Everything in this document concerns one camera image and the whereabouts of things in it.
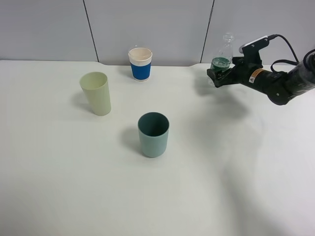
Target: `pale yellow cup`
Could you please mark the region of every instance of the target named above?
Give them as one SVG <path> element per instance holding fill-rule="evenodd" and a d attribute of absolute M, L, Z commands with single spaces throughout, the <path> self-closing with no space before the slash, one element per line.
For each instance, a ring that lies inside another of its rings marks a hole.
<path fill-rule="evenodd" d="M 95 115 L 104 116 L 110 112 L 108 79 L 105 74 L 88 73 L 80 79 L 80 86 Z"/>

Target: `dark teal cup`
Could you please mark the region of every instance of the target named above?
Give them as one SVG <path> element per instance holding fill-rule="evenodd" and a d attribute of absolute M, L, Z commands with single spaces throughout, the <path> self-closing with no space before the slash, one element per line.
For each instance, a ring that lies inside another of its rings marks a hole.
<path fill-rule="evenodd" d="M 143 154 L 161 156 L 167 146 L 169 121 L 166 116 L 157 112 L 146 113 L 139 119 L 138 129 Z"/>

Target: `plastic bottle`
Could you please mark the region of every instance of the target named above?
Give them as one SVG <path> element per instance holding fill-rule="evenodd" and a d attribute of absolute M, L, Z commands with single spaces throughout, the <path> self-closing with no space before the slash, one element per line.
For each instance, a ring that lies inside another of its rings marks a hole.
<path fill-rule="evenodd" d="M 212 59 L 211 69 L 214 71 L 226 71 L 228 68 L 230 68 L 233 58 L 233 40 L 234 36 L 232 33 L 226 33 L 223 36 L 223 44 L 217 49 L 215 57 Z"/>

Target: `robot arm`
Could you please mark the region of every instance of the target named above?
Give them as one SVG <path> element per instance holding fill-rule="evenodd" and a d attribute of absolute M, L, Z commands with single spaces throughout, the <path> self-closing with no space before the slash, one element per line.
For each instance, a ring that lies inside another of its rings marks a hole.
<path fill-rule="evenodd" d="M 259 50 L 269 45 L 270 40 L 281 35 L 274 34 L 264 36 L 240 47 L 243 57 L 234 57 L 233 68 L 225 72 L 207 70 L 207 75 L 212 79 L 217 88 L 224 85 L 242 84 L 254 90 L 266 94 L 269 99 L 277 105 L 285 105 L 291 99 L 315 88 L 315 50 L 306 54 L 303 62 L 297 63 L 288 60 L 278 60 L 294 64 L 296 67 L 290 72 L 277 72 L 262 69 Z"/>

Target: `cable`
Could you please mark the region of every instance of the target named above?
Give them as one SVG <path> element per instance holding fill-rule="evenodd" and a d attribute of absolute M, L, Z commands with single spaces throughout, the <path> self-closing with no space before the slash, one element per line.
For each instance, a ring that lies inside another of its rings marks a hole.
<path fill-rule="evenodd" d="M 289 46 L 289 48 L 290 48 L 290 50 L 294 56 L 294 59 L 296 60 L 296 62 L 299 62 L 299 59 L 297 58 L 295 51 L 293 50 L 291 44 L 289 43 L 289 41 L 284 36 L 282 36 L 281 34 L 273 34 L 271 36 L 268 36 L 268 39 L 272 40 L 272 39 L 275 39 L 276 37 L 282 38 L 287 43 L 287 45 Z"/>
<path fill-rule="evenodd" d="M 295 61 L 292 61 L 292 60 L 285 60 L 285 59 L 277 60 L 274 63 L 272 63 L 272 65 L 270 67 L 272 72 L 278 72 L 278 71 L 276 71 L 274 69 L 274 65 L 277 64 L 277 63 L 285 63 L 285 64 L 289 64 L 289 65 L 298 65 L 299 64 L 298 62 L 295 62 Z"/>
<path fill-rule="evenodd" d="M 307 57 L 310 54 L 312 54 L 313 52 L 315 52 L 315 49 L 313 49 L 313 50 L 309 51 L 308 53 L 306 53 L 306 55 L 303 58 L 303 64 L 308 70 L 312 71 L 315 74 L 315 67 L 313 65 L 313 63 L 315 64 L 315 55 L 311 55 L 309 57 L 309 64 L 307 62 Z"/>

